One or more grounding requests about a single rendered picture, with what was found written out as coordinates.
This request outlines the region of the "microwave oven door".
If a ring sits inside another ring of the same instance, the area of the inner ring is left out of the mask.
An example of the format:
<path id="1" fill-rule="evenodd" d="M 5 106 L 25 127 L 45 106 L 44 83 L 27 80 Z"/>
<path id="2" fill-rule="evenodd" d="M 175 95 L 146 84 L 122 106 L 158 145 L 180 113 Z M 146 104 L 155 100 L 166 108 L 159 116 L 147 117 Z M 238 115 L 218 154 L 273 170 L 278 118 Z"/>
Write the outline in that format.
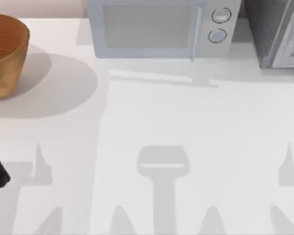
<path id="1" fill-rule="evenodd" d="M 98 58 L 191 59 L 201 0 L 87 0 Z"/>

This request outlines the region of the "pale microwave oven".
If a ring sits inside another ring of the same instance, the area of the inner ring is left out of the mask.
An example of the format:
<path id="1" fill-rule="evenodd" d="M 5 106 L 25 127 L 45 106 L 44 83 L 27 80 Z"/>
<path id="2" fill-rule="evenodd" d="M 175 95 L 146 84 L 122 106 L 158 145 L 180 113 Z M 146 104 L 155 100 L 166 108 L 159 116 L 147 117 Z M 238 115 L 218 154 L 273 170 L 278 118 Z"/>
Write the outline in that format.
<path id="1" fill-rule="evenodd" d="M 241 7 L 241 1 L 242 0 L 201 0 L 201 24 L 199 28 L 195 59 L 220 58 L 228 54 Z M 212 13 L 214 10 L 220 8 L 228 8 L 231 11 L 231 18 L 225 23 L 215 23 L 212 20 Z M 221 43 L 211 43 L 208 40 L 208 34 L 210 31 L 218 28 L 224 29 L 227 33 L 227 37 Z"/>

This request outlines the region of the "small microwave knob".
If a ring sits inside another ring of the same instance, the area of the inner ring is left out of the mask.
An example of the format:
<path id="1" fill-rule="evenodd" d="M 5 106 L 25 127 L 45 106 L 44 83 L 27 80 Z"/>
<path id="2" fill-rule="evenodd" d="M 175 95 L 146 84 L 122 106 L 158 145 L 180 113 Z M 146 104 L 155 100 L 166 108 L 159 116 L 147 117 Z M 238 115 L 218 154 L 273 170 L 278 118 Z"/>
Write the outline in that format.
<path id="1" fill-rule="evenodd" d="M 221 28 L 214 29 L 210 31 L 208 34 L 208 40 L 214 44 L 223 42 L 226 39 L 226 37 L 227 37 L 226 31 Z"/>

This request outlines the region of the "large microwave knob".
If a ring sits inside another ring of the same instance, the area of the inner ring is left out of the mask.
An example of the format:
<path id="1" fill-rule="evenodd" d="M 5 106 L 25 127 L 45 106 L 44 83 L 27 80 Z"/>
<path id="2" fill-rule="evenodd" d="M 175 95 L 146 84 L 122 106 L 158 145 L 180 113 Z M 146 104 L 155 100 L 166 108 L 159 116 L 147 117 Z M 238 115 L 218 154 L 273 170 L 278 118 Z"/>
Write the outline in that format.
<path id="1" fill-rule="evenodd" d="M 228 8 L 220 8 L 212 13 L 212 20 L 217 24 L 223 24 L 230 20 L 231 11 Z"/>

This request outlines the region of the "brown woven basket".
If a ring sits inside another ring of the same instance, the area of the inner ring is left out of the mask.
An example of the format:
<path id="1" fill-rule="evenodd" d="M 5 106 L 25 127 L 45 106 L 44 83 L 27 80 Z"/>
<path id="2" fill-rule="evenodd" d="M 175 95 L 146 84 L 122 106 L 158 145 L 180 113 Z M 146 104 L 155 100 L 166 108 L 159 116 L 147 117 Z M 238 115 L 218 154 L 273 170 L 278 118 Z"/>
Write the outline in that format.
<path id="1" fill-rule="evenodd" d="M 19 82 L 28 51 L 30 31 L 17 18 L 0 14 L 0 99 L 11 96 Z"/>

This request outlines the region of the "grey cabinet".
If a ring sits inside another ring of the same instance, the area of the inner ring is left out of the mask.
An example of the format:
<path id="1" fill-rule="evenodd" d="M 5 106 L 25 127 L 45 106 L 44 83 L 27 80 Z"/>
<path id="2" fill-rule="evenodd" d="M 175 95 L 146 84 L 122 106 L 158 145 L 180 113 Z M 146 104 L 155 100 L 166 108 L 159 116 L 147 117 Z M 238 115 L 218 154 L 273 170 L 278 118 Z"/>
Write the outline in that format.
<path id="1" fill-rule="evenodd" d="M 245 0 L 245 11 L 260 67 L 294 68 L 294 0 Z"/>

